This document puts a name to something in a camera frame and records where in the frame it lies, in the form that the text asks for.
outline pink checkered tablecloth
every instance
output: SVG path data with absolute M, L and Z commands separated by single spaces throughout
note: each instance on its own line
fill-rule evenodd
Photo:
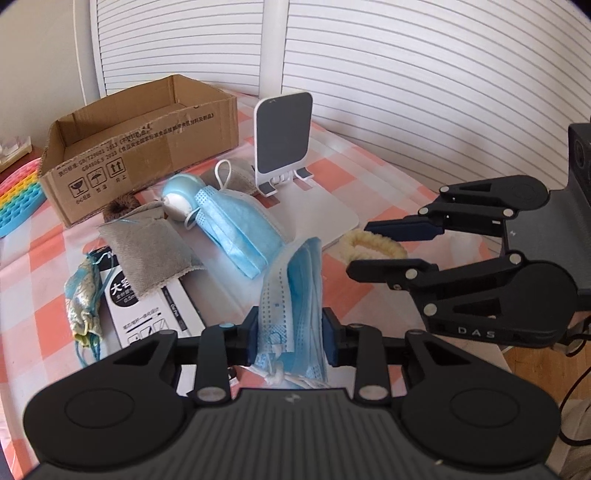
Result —
M 241 142 L 225 158 L 253 159 L 255 103 L 254 98 L 239 96 Z M 360 226 L 370 219 L 415 213 L 435 198 L 433 192 L 405 173 L 318 125 L 311 129 L 308 158 L 314 180 L 352 208 Z M 189 171 L 202 173 L 214 161 Z M 157 188 L 148 189 L 138 197 L 149 201 L 157 192 Z M 101 223 L 102 216 L 96 215 L 64 229 L 54 209 L 45 202 L 29 220 L 0 240 L 0 440 L 17 479 L 37 463 L 22 428 L 25 406 L 37 391 L 80 368 L 66 320 L 63 286 L 84 253 L 99 245 L 96 227 Z M 447 233 L 431 242 L 408 242 L 405 246 L 411 256 L 437 262 L 441 268 L 489 257 L 480 237 L 462 233 Z M 324 251 L 322 274 L 324 305 L 332 307 L 343 323 L 370 323 L 388 336 L 401 336 L 408 328 L 422 327 L 405 292 L 351 281 L 337 246 Z M 455 343 L 506 366 L 496 346 Z M 394 390 L 404 392 L 400 371 L 392 369 L 391 378 Z

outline rainbow pop-it toy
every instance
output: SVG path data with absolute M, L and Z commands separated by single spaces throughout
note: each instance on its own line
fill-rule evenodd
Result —
M 37 181 L 40 161 L 23 165 L 0 184 L 0 238 L 27 220 L 45 201 Z

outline white phone stand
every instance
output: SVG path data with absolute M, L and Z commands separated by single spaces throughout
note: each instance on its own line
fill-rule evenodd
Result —
M 310 180 L 306 154 L 310 138 L 312 95 L 295 92 L 259 101 L 254 113 L 255 182 L 264 197 L 275 185 L 294 177 Z
M 292 238 L 317 236 L 322 246 L 359 225 L 359 217 L 312 180 L 306 169 L 312 95 L 296 92 L 261 100 L 254 115 L 255 182 L 264 197 L 274 196 L 269 212 Z M 305 180 L 308 186 L 294 182 Z

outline brown hair scrunchie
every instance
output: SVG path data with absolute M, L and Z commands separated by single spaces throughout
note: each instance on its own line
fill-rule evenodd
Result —
M 140 203 L 138 199 L 132 194 L 126 193 L 125 195 L 122 195 L 121 197 L 109 202 L 106 207 L 103 208 L 103 218 L 105 223 L 117 220 L 117 218 L 127 215 L 129 212 L 135 210 L 139 206 Z

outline cream scrunchie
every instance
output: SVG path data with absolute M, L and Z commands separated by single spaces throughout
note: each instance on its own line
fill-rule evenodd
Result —
M 344 234 L 339 241 L 339 246 L 340 256 L 347 265 L 353 260 L 383 259 L 379 255 L 372 255 L 371 252 L 362 251 L 356 247 L 365 247 L 392 259 L 408 258 L 406 249 L 397 241 L 360 229 Z

